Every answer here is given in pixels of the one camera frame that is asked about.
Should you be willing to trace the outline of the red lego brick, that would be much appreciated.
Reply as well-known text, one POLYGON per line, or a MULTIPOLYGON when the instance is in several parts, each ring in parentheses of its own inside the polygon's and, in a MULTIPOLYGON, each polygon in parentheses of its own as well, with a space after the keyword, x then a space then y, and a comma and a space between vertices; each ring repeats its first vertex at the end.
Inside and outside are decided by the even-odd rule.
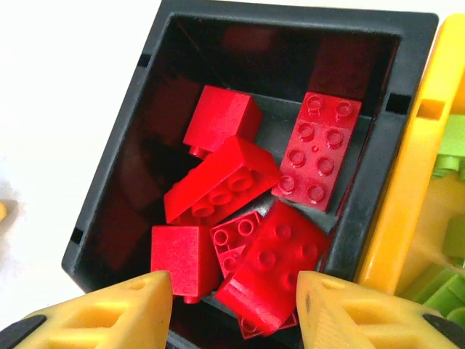
POLYGON ((222 280, 210 228, 203 225, 153 226, 150 269, 168 271, 173 295, 187 304, 208 297, 222 280))
POLYGON ((253 142, 263 114, 253 97, 206 85, 203 88, 183 143, 200 159, 217 150, 230 136, 253 142))
POLYGON ((210 230, 211 240, 224 278, 233 273, 243 250, 253 241, 262 216, 251 211, 210 230))
POLYGON ((314 270, 327 247, 316 224, 277 200, 215 297, 263 334, 272 334, 294 312, 299 271, 314 270))
POLYGON ((326 211, 361 106, 357 100, 307 92, 272 195, 326 211))
MULTIPOLYGON (((298 324, 299 324, 298 316, 297 316, 296 311, 294 311, 290 315, 290 317, 284 323, 281 324, 278 330, 291 328, 298 324)), ((241 317, 241 316, 238 316, 238 325, 239 325, 242 337, 245 340, 249 340, 253 337, 258 337, 258 336, 268 337, 272 334, 272 332, 263 332, 257 326, 253 325, 250 321, 248 321, 246 318, 241 317)))
POLYGON ((268 151, 229 137, 164 195, 166 222, 216 225, 279 179, 280 170, 268 151))

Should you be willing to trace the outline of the black plastic bin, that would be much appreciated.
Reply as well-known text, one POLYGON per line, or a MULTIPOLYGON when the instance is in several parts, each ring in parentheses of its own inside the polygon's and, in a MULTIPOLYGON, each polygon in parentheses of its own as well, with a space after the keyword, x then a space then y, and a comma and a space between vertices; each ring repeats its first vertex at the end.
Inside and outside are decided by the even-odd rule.
POLYGON ((362 103, 326 212, 320 269, 352 280, 408 121, 438 16, 162 0, 62 259, 91 292, 149 271, 163 195, 198 164, 183 143, 205 85, 246 92, 256 144, 281 161, 308 91, 362 103))

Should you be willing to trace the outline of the green lego brick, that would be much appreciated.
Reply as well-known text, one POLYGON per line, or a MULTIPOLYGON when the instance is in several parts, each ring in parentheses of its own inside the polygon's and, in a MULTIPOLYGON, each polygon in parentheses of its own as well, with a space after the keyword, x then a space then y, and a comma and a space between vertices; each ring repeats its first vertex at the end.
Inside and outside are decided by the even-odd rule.
POLYGON ((430 265, 405 291, 405 297, 449 316, 454 310, 465 308, 465 276, 450 268, 430 265))
POLYGON ((465 115, 450 114, 432 171, 433 177, 457 172, 465 182, 465 115))

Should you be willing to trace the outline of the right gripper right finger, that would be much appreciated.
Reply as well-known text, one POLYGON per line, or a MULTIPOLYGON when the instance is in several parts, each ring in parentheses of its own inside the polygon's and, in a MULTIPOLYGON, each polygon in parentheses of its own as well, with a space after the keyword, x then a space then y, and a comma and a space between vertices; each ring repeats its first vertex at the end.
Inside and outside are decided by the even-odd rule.
POLYGON ((316 271, 299 272, 304 349, 465 349, 465 329, 424 305, 316 271))

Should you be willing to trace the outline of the yellow plastic bin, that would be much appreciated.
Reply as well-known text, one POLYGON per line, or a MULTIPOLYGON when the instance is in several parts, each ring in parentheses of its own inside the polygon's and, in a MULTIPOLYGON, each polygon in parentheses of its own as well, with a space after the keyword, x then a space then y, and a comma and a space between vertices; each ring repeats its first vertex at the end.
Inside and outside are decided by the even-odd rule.
POLYGON ((465 13, 440 27, 357 283, 395 293, 451 111, 465 111, 465 13))

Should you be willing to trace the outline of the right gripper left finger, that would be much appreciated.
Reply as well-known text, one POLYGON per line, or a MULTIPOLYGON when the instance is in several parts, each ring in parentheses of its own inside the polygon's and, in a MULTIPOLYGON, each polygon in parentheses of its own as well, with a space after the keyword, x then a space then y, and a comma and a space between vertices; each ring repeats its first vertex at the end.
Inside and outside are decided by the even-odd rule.
POLYGON ((164 349, 172 302, 169 273, 147 273, 28 314, 0 349, 164 349))

